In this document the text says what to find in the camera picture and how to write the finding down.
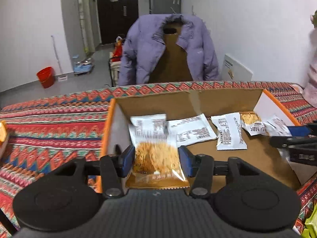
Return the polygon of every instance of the mop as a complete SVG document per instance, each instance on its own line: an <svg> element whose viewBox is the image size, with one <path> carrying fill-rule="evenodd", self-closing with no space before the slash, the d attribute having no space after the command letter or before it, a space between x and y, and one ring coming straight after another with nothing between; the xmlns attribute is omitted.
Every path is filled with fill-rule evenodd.
<svg viewBox="0 0 317 238"><path fill-rule="evenodd" d="M62 82L62 81L67 81L68 75L67 75L67 74L64 75L63 69L61 68L61 63L60 63L60 61L59 61L58 54L57 54L57 50L56 50L56 46L55 46L54 36L51 35L51 37L52 37L52 40L53 40L53 47L54 47L55 57L56 57L58 67L59 67L60 72L61 72L61 75L57 78L57 80L60 81L60 82Z"/></svg>

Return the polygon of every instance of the bed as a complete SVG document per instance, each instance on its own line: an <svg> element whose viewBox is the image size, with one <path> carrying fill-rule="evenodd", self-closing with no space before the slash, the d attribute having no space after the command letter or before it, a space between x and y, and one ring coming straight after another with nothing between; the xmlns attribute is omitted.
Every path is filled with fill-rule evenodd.
<svg viewBox="0 0 317 238"><path fill-rule="evenodd" d="M6 120L11 133L0 168L0 205L18 226L12 210L14 196L25 186L63 163L85 156L98 160L109 102L113 97L212 88L266 88L300 122L317 120L317 109L309 105L290 83L270 82L186 82L134 85L86 91L6 106L0 119ZM89 185L95 185L93 176ZM296 221L303 222L317 201L316 176L299 191L302 211ZM0 238L9 236L0 225Z"/></svg>

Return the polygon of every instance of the jacket collar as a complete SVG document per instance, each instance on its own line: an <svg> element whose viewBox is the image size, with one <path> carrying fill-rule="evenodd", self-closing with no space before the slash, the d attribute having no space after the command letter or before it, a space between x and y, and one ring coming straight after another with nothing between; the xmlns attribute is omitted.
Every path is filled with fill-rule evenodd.
<svg viewBox="0 0 317 238"><path fill-rule="evenodd" d="M164 40L163 40L163 29L164 26L168 23L168 22L172 22L175 20L181 20L181 22L183 22L183 26L182 26L182 31L181 34L179 35L179 38L176 42L177 45L179 45L180 47L182 47L184 50L187 49L188 46L188 41L192 38L193 36L193 23L187 19L185 19L185 17L181 14L171 14L168 15L166 18L162 19L159 23L158 23L158 29L157 31L153 34L152 38L162 44L165 44Z"/></svg>

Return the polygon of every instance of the dark wooden door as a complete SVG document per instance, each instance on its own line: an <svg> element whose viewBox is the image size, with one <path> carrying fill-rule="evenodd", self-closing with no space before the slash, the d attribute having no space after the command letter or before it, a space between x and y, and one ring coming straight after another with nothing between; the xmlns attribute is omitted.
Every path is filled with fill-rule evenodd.
<svg viewBox="0 0 317 238"><path fill-rule="evenodd" d="M98 14L102 44L114 43L137 20L137 0L98 0Z"/></svg>

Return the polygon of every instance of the transparent snack bag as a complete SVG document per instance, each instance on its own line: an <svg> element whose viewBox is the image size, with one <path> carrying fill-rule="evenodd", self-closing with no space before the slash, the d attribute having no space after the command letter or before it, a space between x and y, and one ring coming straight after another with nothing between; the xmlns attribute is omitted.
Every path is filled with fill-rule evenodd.
<svg viewBox="0 0 317 238"><path fill-rule="evenodd" d="M135 159L128 188L175 189L189 187L180 165L175 135L135 137Z"/></svg>

